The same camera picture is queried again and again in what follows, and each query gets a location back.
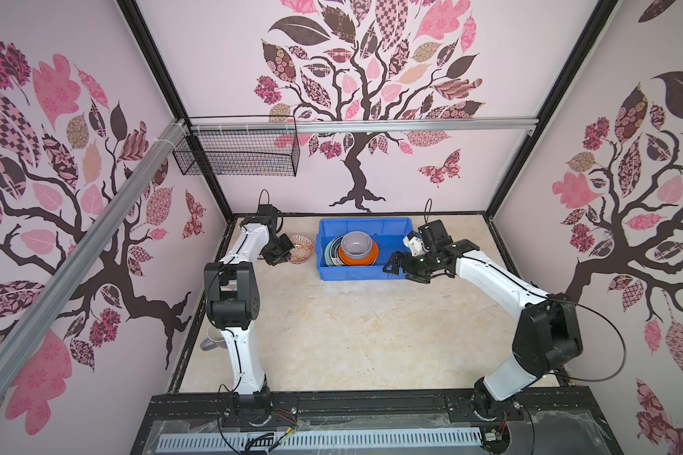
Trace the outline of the orange plate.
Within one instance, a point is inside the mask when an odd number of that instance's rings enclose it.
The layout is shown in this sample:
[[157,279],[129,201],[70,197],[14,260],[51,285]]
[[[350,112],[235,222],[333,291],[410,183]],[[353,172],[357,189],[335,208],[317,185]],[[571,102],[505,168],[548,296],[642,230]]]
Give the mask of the orange plate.
[[379,247],[376,243],[373,243],[370,252],[362,259],[352,259],[341,246],[338,248],[338,253],[344,265],[349,267],[371,267],[379,257]]

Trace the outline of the lavender grey mug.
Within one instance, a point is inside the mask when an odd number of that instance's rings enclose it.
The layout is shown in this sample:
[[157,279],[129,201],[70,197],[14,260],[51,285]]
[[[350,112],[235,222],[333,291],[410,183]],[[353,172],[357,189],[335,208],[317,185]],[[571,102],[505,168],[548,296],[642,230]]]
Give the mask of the lavender grey mug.
[[210,352],[216,349],[226,349],[227,344],[221,331],[214,327],[208,327],[206,337],[200,343],[200,350]]

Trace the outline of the lavender grey bowl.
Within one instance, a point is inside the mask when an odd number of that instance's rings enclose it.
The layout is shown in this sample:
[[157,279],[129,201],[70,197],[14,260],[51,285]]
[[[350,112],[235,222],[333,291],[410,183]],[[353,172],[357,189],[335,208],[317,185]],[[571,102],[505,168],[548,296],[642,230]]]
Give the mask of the lavender grey bowl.
[[353,261],[365,259],[373,248],[373,239],[362,231],[351,231],[341,239],[341,251]]

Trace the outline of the white plate green rim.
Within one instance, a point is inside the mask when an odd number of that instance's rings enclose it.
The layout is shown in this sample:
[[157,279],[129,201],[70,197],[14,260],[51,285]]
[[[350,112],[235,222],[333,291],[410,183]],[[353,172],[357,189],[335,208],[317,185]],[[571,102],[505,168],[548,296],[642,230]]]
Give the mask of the white plate green rim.
[[345,265],[339,256],[342,240],[343,237],[338,236],[326,245],[324,249],[324,263],[327,267],[343,267]]

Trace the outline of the red patterned bowl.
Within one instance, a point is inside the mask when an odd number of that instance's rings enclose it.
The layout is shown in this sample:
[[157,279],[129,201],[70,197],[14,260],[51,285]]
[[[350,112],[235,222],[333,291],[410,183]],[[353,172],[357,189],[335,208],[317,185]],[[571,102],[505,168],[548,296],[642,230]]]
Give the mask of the red patterned bowl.
[[290,241],[293,244],[291,250],[290,263],[294,265],[301,265],[308,261],[314,254],[314,242],[301,234],[290,235]]

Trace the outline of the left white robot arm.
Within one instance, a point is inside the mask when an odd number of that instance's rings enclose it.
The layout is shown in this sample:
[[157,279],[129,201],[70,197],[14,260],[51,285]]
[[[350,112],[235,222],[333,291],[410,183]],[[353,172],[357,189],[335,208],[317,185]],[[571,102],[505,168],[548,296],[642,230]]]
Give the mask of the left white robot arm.
[[203,270],[206,315],[211,339],[222,337],[233,368],[229,386],[234,411],[271,411],[271,392],[256,352],[254,322],[261,309],[255,263],[282,265],[291,258],[294,244],[279,228],[280,210],[266,203],[241,222],[240,237],[218,262]]

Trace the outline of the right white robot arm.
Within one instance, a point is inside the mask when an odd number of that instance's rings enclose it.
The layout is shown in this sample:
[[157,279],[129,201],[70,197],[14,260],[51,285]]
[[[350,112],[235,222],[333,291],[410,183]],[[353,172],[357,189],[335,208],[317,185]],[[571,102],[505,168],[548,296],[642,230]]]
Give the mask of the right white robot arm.
[[383,271],[430,284],[459,277],[495,300],[516,322],[511,354],[474,384],[475,415],[493,421],[507,400],[584,352],[576,305],[566,295],[548,293],[499,267],[469,240],[455,241],[434,220],[403,238]]

